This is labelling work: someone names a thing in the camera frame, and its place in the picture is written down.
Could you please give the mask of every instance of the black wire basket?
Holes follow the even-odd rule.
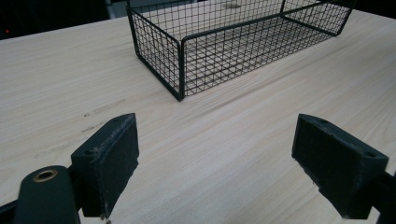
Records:
[[[138,58],[179,100],[340,35],[356,0],[175,1],[127,12]]]

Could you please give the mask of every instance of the black plastic part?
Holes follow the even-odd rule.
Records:
[[[381,213],[377,224],[396,223],[396,176],[382,174],[373,184],[373,206]]]
[[[17,201],[7,203],[0,207],[0,223],[8,224],[12,222]]]
[[[45,167],[23,179],[13,223],[80,223],[65,167]]]
[[[324,119],[300,115],[291,155],[344,218],[366,219],[389,158]]]
[[[109,217],[138,162],[134,114],[107,122],[71,156],[73,178],[81,181],[85,217]]]

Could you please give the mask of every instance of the metal wire mesh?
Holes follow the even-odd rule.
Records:
[[[131,8],[136,54],[178,100],[339,35],[355,0],[208,0]]]

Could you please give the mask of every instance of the light wood tabletop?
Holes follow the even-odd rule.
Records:
[[[108,120],[136,113],[140,158],[112,223],[343,220],[291,157],[297,116],[326,119],[396,170],[396,21],[343,33],[179,103],[134,54],[127,18],[0,41],[0,204]],[[101,223],[82,217],[82,223]]]

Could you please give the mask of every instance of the wire basket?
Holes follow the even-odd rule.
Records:
[[[356,0],[207,0],[131,7],[138,58],[179,100],[341,34]]]

